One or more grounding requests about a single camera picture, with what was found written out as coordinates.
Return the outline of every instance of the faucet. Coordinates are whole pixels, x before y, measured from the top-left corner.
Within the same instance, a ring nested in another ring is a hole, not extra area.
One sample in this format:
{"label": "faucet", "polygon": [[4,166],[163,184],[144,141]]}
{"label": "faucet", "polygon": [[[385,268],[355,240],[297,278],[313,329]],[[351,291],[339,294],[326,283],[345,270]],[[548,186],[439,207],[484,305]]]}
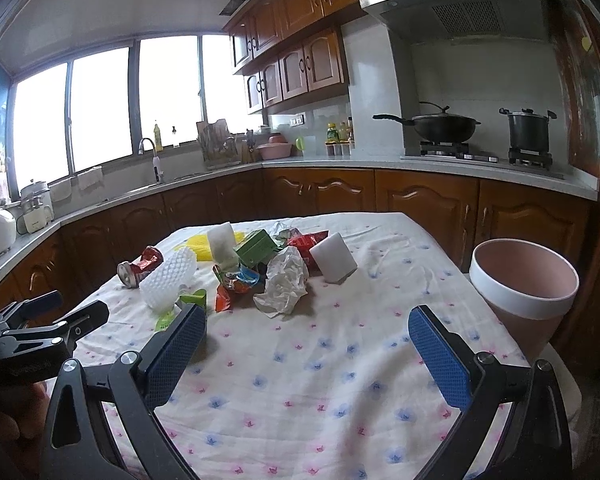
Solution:
{"label": "faucet", "polygon": [[155,173],[155,181],[159,184],[164,182],[164,173],[160,168],[160,157],[158,157],[157,152],[155,151],[155,144],[149,137],[143,137],[140,140],[140,146],[138,146],[138,155],[142,155],[144,153],[144,142],[148,140],[151,143],[152,150],[154,150],[154,173]]}

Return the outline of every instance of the yellow bottle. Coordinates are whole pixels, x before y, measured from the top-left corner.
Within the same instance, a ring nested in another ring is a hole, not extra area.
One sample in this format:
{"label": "yellow bottle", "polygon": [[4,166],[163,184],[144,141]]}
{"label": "yellow bottle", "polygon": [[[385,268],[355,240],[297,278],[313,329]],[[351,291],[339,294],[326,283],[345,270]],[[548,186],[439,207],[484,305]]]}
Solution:
{"label": "yellow bottle", "polygon": [[160,136],[160,128],[158,127],[158,123],[156,121],[154,126],[154,138],[155,138],[155,151],[162,151],[162,137]]}

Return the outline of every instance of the ceiling vent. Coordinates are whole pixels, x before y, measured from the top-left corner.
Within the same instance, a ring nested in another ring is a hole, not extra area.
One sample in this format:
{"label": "ceiling vent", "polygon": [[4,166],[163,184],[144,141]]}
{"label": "ceiling vent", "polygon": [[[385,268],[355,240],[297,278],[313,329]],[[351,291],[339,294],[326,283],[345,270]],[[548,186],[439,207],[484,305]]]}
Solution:
{"label": "ceiling vent", "polygon": [[220,16],[231,16],[246,0],[229,0],[220,12]]}

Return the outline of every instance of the window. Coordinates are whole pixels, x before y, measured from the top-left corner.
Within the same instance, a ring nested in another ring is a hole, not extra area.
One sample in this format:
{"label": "window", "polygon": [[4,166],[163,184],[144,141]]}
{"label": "window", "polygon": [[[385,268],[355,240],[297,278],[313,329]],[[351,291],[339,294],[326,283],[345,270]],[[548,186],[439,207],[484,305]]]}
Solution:
{"label": "window", "polygon": [[198,138],[202,105],[197,36],[142,40],[138,81],[143,137],[153,139],[157,123],[163,146],[173,144],[174,126],[178,142]]}
{"label": "window", "polygon": [[202,37],[206,114],[210,123],[226,119],[229,131],[239,134],[257,129],[262,116],[247,113],[244,78],[232,74],[230,49],[227,36]]}
{"label": "window", "polygon": [[128,104],[129,49],[74,61],[71,140],[75,171],[131,155]]}
{"label": "window", "polygon": [[67,65],[36,74],[16,87],[13,155],[18,188],[69,174],[64,142],[64,86]]}

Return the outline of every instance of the range hood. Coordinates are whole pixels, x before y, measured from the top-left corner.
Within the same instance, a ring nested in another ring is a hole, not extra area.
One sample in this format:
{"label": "range hood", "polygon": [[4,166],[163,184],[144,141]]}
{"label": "range hood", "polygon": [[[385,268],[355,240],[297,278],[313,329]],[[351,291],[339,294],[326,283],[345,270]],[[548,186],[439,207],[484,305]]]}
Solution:
{"label": "range hood", "polygon": [[466,37],[548,40],[544,0],[360,0],[410,43]]}

